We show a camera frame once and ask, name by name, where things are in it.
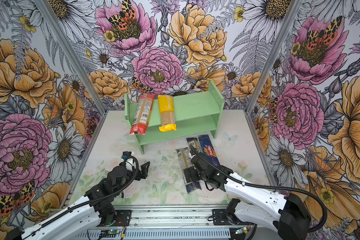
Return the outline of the blue-ended spaghetti bag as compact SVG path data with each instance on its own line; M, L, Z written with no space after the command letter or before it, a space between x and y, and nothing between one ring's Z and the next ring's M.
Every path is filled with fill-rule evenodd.
M177 149L176 152L177 152L178 160L180 162L180 167L182 170L182 175L183 175L187 193L190 194L194 190L201 189L201 185L199 182L187 183L186 178L183 173L184 169L189 168L189 167L194 167L194 165L191 163L191 154L190 154L188 148Z
M201 151L201 145L196 137L187 138L187 143L190 149L191 155L195 155L196 152Z

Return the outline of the blue Barilla spaghetti box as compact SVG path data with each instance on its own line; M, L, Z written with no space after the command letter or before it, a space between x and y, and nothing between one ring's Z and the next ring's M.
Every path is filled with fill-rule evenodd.
M198 139L202 148L202 152L205 154L207 161L215 167L220 166L219 159L217 157L216 151L212 145L209 135L199 135Z

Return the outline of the red-ended spaghetti bag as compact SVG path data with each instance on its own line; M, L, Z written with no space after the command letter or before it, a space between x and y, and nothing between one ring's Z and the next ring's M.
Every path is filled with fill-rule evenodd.
M151 94L143 94L139 101L137 110L134 115L133 124L130 135L145 135L149 125L151 111L153 108L155 96Z

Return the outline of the yellow spaghetti bag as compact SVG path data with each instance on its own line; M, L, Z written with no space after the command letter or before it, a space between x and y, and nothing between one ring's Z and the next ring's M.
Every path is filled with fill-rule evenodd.
M159 130L161 132L176 131L177 125L175 120L173 97L168 95L159 95L158 103L161 119L161 126L159 127Z

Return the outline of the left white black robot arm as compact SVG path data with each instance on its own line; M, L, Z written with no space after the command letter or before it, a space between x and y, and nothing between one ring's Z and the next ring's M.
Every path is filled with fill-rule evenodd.
M56 215L25 230L15 228L7 240L67 240L94 227L108 227L115 223L127 226L130 212L118 213L112 202L123 196L124 190L133 182L146 179L150 162L141 167L137 160L122 162L113 168L97 185L88 190L72 205Z

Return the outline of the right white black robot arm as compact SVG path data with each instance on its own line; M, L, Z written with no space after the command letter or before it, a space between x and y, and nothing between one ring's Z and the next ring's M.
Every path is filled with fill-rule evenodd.
M296 195L286 197L264 186L254 188L233 170L213 167L199 154L192 156L191 163L193 181L202 180L207 186L234 196L221 214L214 214L219 223L251 223L278 233L284 240L306 239L311 216Z

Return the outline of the light green wooden shelf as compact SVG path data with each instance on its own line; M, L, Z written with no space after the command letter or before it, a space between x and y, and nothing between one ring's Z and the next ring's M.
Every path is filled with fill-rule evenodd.
M173 102L176 131L161 132L159 130L161 126L159 103L158 100L154 100L146 134L132 135L142 154L144 146L152 143L205 132L210 132L214 139L217 137L225 99L213 81L209 82L207 92L176 96Z

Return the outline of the green circuit board left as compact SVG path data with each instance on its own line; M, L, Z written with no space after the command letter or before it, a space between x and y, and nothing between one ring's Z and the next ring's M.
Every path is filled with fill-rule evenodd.
M120 238L122 233L123 233L123 231L121 231L121 230L109 230L109 231L105 231L105 232L100 232L98 239L102 240L104 238L110 238L110 239Z

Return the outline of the green circuit board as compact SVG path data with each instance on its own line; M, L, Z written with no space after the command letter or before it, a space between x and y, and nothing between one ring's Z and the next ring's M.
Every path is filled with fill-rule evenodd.
M98 239L102 240L104 238L110 238L110 239L120 238L122 233L123 233L123 231L121 231L121 230L109 230L109 231L105 231L105 232L100 232Z
M242 227L235 231L235 235L241 235L241 234L247 234L247 233L248 233L248 229L246 227Z

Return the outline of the green circuit board right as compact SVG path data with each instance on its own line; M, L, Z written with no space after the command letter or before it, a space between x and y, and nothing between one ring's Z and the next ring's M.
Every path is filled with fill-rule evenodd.
M247 234L247 233L248 233L248 229L246 227L242 227L235 231L235 235L241 235L241 234Z

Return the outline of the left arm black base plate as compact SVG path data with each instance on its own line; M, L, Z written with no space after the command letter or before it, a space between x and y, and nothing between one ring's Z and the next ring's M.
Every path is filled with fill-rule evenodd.
M128 227L132 218L131 215L131 210L116 210L101 215L101 222L98 227Z

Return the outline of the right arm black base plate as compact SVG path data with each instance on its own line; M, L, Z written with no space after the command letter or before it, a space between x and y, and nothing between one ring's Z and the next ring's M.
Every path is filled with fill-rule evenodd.
M234 216L232 213L228 213L226 209L212 209L212 215L208 218L213 222L214 226L249 226L254 223L243 222Z

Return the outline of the aluminium mounting rail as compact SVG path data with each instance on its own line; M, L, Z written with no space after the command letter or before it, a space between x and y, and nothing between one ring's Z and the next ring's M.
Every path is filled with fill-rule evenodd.
M116 210L131 210L131 228L180 228L212 226L209 221L212 209L226 209L227 206L167 206L165 208L117 208Z

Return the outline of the left aluminium corner post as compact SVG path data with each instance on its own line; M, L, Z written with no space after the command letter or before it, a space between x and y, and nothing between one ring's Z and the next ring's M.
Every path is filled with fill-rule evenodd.
M52 8L49 5L48 1L36 1L35 2L38 10L41 12L46 23L48 24L50 30L55 34L57 41L62 47L63 51L67 55L70 63L73 65L73 68L76 71L76 74L80 77L83 82L86 90L88 91L90 97L98 108L100 115L105 116L108 112L108 108L104 105L98 93L96 92L92 82L87 75L81 61L79 60L73 46L70 43L69 38L67 37L65 30L60 26L58 19L56 18Z

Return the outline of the aluminium corner post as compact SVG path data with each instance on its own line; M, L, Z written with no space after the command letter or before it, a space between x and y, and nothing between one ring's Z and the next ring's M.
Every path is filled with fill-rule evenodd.
M295 0L295 1L292 1L290 4L290 7L287 11L284 23L282 24L282 27L281 27L279 33L276 35L275 42L271 48L271 51L268 55L265 65L261 71L261 75L259 77L258 84L255 86L254 92L252 93L250 100L247 104L247 107L245 110L245 113L247 115L250 113L250 111L254 107L255 103L257 102L258 97L260 96L262 88L266 84L267 78L268 78L271 68L274 64L274 61L277 58L278 52L281 49L282 45L284 44L289 30L293 27L294 21L298 15L299 9L302 4L303 4L302 0Z
M105 116L108 112L108 108L104 105L98 93L96 92L92 82L87 75L81 61L79 60L73 46L70 43L69 38L67 37L65 30L60 26L58 19L56 18L52 8L49 5L48 1L36 1L35 2L38 10L41 12L46 23L48 24L50 30L55 34L57 41L62 47L63 51L67 55L70 63L73 65L73 68L76 71L76 74L80 77L83 82L86 90L88 91L90 97L98 108L100 115Z

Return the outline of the right aluminium corner post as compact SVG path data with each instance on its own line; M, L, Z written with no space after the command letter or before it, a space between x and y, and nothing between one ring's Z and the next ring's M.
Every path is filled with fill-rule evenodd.
M255 103L257 102L258 97L260 96L262 88L266 84L267 78L268 78L271 68L274 64L274 61L277 58L278 52L281 49L282 45L284 44L289 30L293 27L294 21L298 15L299 9L302 4L303 4L302 0L295 0L295 1L292 1L290 4L290 7L287 11L284 23L282 24L282 27L281 27L279 33L276 35L275 42L271 48L271 51L268 55L265 65L261 71L261 75L259 77L258 84L255 86L254 92L252 93L250 100L247 104L247 107L245 110L245 113L247 115L250 113L250 111L254 107Z

